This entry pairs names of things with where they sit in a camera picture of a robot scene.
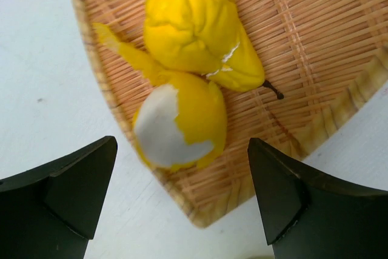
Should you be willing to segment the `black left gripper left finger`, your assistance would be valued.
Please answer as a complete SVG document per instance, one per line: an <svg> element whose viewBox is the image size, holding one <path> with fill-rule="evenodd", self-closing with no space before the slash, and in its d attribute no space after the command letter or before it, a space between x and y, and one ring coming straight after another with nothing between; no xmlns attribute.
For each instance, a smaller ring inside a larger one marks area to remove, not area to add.
<svg viewBox="0 0 388 259"><path fill-rule="evenodd" d="M1 258L84 258L95 236L118 144L105 136L1 180Z"/></svg>

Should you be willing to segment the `yellow peeled fake lemon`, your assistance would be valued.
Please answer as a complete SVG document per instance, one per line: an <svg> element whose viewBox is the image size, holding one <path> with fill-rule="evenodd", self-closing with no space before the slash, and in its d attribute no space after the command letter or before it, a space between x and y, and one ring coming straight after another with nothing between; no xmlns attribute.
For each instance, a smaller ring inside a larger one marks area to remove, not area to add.
<svg viewBox="0 0 388 259"><path fill-rule="evenodd" d="M98 41L142 73L154 87L132 119L133 145L149 168L172 172L205 168L219 157L227 137L227 111L212 81L163 67L148 53L93 23Z"/></svg>

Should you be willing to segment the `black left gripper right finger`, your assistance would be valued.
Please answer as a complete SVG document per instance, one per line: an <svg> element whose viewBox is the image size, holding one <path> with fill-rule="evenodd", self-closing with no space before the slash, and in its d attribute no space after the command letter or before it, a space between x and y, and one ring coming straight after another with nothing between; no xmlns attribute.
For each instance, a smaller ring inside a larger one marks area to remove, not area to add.
<svg viewBox="0 0 388 259"><path fill-rule="evenodd" d="M386 258L387 192L333 177L249 141L267 244L276 258Z"/></svg>

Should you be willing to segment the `yellow fake pear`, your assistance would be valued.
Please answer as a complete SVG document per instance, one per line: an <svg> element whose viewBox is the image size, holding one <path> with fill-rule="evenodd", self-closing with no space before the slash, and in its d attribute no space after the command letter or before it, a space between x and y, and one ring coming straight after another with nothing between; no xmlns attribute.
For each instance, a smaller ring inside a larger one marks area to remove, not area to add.
<svg viewBox="0 0 388 259"><path fill-rule="evenodd" d="M195 73L236 92L265 87L262 62L235 0L145 0L144 43L164 67Z"/></svg>

